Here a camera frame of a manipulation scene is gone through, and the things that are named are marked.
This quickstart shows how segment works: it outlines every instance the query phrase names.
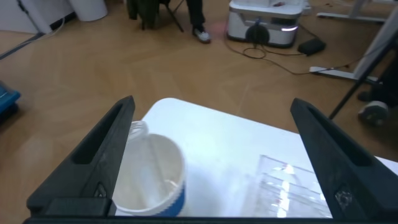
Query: chair wheel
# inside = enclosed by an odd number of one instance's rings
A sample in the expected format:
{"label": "chair wheel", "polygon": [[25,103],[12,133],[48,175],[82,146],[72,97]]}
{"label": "chair wheel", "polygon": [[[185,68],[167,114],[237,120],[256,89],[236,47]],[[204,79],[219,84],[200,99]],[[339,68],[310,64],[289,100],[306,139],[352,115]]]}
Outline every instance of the chair wheel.
{"label": "chair wheel", "polygon": [[388,115],[388,106],[385,103],[372,101],[359,111],[358,117],[371,126],[381,126],[387,120]]}

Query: black device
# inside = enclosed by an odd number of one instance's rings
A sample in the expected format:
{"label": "black device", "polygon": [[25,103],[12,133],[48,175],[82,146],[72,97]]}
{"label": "black device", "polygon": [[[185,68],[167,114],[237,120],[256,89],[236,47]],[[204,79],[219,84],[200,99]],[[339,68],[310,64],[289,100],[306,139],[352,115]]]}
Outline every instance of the black device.
{"label": "black device", "polygon": [[291,112],[333,219],[115,217],[112,195],[134,112],[117,102],[29,197],[25,224],[396,223],[398,177],[307,102]]}
{"label": "black device", "polygon": [[253,43],[255,47],[257,44],[267,45],[269,42],[268,29],[260,25],[260,20],[247,29],[245,36],[246,41]]}
{"label": "black device", "polygon": [[326,43],[316,37],[300,44],[297,48],[297,51],[306,54],[307,56],[310,56],[324,50],[325,47]]}

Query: blue stripe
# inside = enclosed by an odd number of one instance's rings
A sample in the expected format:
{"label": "blue stripe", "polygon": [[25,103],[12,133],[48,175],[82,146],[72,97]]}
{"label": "blue stripe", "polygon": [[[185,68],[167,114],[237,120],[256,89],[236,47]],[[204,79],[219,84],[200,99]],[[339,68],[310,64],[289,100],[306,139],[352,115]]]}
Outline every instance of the blue stripe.
{"label": "blue stripe", "polygon": [[184,206],[185,202],[185,187],[181,190],[180,196],[178,196],[178,199],[171,204],[169,208],[166,210],[156,214],[152,215],[153,217],[176,217],[179,215],[179,213],[182,210],[182,207]]}

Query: sneaker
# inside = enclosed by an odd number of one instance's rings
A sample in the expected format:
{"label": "sneaker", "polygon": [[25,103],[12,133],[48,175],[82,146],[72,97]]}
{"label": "sneaker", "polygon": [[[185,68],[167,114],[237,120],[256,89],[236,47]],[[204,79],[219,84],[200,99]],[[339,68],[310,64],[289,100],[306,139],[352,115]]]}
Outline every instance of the sneaker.
{"label": "sneaker", "polygon": [[197,28],[192,30],[192,34],[198,38],[198,40],[203,44],[209,44],[211,42],[211,37],[204,29],[199,30]]}

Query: paper cup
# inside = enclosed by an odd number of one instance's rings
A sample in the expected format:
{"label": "paper cup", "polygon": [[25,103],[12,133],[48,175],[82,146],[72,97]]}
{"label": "paper cup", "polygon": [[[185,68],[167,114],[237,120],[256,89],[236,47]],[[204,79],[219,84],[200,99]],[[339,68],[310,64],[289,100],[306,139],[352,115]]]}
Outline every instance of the paper cup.
{"label": "paper cup", "polygon": [[113,201],[134,216],[175,217],[185,201],[185,165],[170,139],[147,134],[143,121],[133,122]]}

